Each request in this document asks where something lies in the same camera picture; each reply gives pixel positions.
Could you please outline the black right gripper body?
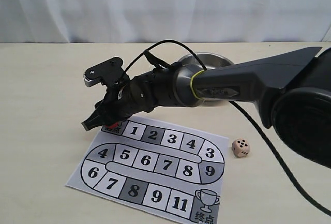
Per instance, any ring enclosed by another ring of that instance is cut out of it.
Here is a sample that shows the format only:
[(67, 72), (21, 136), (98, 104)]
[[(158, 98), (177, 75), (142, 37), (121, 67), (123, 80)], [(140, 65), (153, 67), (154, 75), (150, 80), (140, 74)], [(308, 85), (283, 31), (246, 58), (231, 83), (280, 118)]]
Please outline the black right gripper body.
[(111, 126), (137, 113), (137, 105), (133, 101), (129, 78), (120, 83), (112, 82), (111, 84), (109, 84), (110, 80), (101, 78), (100, 82), (107, 89), (103, 100), (95, 105), (94, 126)]

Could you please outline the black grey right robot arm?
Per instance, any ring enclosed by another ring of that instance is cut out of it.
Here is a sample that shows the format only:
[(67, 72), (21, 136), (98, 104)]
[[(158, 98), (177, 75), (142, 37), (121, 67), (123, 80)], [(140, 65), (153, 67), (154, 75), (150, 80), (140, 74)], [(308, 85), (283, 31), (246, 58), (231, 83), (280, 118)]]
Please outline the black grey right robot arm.
[(114, 57), (89, 68), (87, 86), (107, 87), (82, 125), (111, 126), (156, 107), (196, 107), (207, 99), (250, 102), (294, 152), (330, 167), (330, 50), (307, 47), (255, 61), (203, 70), (168, 64), (149, 51), (153, 70), (132, 79)]

